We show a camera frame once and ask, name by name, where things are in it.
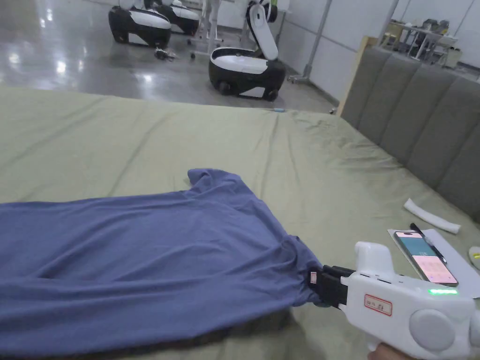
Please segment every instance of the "phone screen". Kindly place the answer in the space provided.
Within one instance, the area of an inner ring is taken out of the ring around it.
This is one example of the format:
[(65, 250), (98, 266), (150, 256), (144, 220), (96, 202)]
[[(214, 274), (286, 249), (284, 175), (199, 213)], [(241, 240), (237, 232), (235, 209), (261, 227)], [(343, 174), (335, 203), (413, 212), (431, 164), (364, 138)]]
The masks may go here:
[(437, 284), (457, 284), (457, 280), (422, 235), (416, 232), (396, 232), (395, 235), (399, 245), (411, 255), (429, 281)]

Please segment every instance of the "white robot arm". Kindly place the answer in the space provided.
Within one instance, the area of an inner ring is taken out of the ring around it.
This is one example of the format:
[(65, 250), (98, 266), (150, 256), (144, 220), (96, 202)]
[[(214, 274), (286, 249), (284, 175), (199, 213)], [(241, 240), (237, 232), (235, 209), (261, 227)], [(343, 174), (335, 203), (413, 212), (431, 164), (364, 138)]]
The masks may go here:
[(269, 22), (276, 20), (277, 11), (277, 7), (272, 5), (270, 0), (253, 0), (250, 1), (246, 12), (248, 26), (267, 60), (278, 58), (278, 48), (268, 26)]
[(357, 271), (310, 269), (309, 286), (348, 322), (417, 359), (466, 358), (480, 348), (480, 312), (454, 288), (395, 274), (387, 247), (358, 242)]

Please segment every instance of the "table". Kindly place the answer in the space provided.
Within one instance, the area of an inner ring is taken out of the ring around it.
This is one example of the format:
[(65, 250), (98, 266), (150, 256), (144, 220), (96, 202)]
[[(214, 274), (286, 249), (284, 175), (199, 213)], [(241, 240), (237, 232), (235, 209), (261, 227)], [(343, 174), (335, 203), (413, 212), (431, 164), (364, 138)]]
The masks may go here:
[(422, 29), (422, 28), (414, 27), (414, 26), (408, 26), (406, 24), (401, 24), (401, 23), (396, 23), (396, 22), (390, 22), (390, 23), (394, 24), (396, 26), (399, 26), (402, 29), (407, 31), (407, 36), (405, 37), (405, 41), (404, 41), (405, 45), (407, 44), (408, 38), (410, 38), (410, 35), (412, 34), (412, 32), (415, 32), (415, 37), (413, 38), (412, 45), (410, 46), (410, 49), (408, 50), (407, 55), (410, 55), (413, 47), (415, 46), (415, 41), (417, 40), (418, 36), (420, 34), (425, 34), (426, 35), (425, 39), (423, 40), (422, 44), (420, 45), (420, 49), (417, 52), (417, 55), (415, 57), (412, 57), (416, 60), (420, 60), (420, 55), (422, 54), (423, 50), (425, 49), (425, 46), (427, 44), (427, 40), (432, 41), (432, 44), (430, 45), (430, 51), (431, 51), (432, 49), (435, 48), (435, 44), (441, 38), (444, 37), (442, 34), (437, 34), (437, 33), (434, 33), (430, 30), (427, 30), (427, 29)]

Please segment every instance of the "upholstered headboard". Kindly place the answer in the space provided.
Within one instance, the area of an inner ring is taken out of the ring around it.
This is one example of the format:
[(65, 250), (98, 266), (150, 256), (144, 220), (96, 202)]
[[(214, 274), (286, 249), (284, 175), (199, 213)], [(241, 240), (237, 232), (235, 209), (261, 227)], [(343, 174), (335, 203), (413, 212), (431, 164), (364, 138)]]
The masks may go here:
[(480, 222), (479, 83), (367, 48), (340, 115)]

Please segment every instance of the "polished concrete floor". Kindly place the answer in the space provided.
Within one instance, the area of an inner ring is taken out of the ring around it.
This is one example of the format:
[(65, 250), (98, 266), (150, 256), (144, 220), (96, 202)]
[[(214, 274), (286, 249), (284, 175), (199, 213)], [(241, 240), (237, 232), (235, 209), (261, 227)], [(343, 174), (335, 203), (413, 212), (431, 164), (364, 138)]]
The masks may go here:
[[(328, 112), (332, 105), (309, 85), (285, 81), (278, 99), (222, 96), (208, 79), (208, 60), (190, 59), (187, 37), (172, 35), (177, 58), (117, 44), (109, 5), (87, 0), (7, 0), (0, 12), (0, 83), (131, 98)], [(235, 45), (232, 34), (227, 45)]]

